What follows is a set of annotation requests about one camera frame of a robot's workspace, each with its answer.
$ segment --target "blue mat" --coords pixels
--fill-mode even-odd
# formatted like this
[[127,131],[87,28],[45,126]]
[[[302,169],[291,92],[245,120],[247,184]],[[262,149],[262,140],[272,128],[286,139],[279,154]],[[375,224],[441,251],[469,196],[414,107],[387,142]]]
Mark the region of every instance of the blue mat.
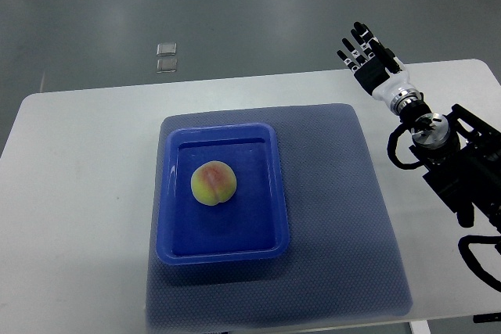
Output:
[[[264,122],[276,131],[290,227],[270,260],[168,266],[155,253],[167,135]],[[355,111],[345,104],[194,113],[160,130],[150,240],[150,333],[223,332],[404,315],[402,260]]]

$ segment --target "white table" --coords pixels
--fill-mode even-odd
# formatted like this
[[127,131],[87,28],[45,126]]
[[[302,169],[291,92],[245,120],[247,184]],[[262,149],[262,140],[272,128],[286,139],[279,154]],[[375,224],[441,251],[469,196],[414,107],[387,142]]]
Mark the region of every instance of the white table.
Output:
[[[501,87],[478,60],[408,65],[435,112],[460,103],[501,129]],[[402,252],[414,305],[405,317],[325,321],[366,325],[501,311],[501,293],[466,267],[474,229],[417,171],[386,155],[398,118],[348,70],[53,92],[27,97],[0,159],[0,332],[144,332],[146,266],[160,124],[212,110],[343,102],[359,116]],[[399,152],[412,159],[402,138]],[[501,257],[475,248],[501,278]]]

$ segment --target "gray floor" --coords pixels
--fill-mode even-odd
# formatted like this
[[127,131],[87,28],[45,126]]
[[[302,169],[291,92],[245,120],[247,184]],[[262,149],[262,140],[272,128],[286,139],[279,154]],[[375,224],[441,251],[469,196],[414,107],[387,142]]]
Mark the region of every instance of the gray floor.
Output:
[[[406,63],[481,59],[501,81],[500,0],[0,0],[0,151],[31,93],[340,69],[356,20]],[[156,73],[162,41],[178,43],[176,73]],[[430,326],[501,330],[470,321]]]

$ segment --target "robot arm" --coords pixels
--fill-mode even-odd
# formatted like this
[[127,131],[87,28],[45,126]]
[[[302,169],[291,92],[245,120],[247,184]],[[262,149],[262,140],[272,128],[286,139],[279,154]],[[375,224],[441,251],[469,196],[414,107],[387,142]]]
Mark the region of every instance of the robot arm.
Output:
[[[424,180],[456,213],[462,227],[473,226],[475,205],[501,233],[501,133],[457,104],[447,115],[433,113],[423,93],[410,84],[409,72],[395,54],[367,26],[355,23],[354,27],[351,34],[363,54],[346,38],[343,44],[353,59],[341,50],[337,54],[363,89],[400,117],[401,124],[388,140],[391,162],[404,170],[425,166]],[[418,159],[415,163],[402,163],[396,156],[398,139],[407,131],[413,140],[409,149]],[[460,136],[466,140],[462,149]],[[501,292],[501,282],[487,273],[470,251],[472,243],[494,244],[501,254],[501,236],[469,235],[459,242],[461,256],[472,272]]]

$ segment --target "blue plastic container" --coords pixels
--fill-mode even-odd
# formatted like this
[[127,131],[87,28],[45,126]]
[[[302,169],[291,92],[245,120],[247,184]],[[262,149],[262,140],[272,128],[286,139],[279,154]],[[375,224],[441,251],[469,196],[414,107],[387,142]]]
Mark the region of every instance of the blue plastic container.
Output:
[[[233,197],[214,207],[195,200],[190,179],[220,160],[235,172]],[[166,264],[277,257],[289,245],[279,150],[263,123],[184,128],[165,143],[157,256]]]

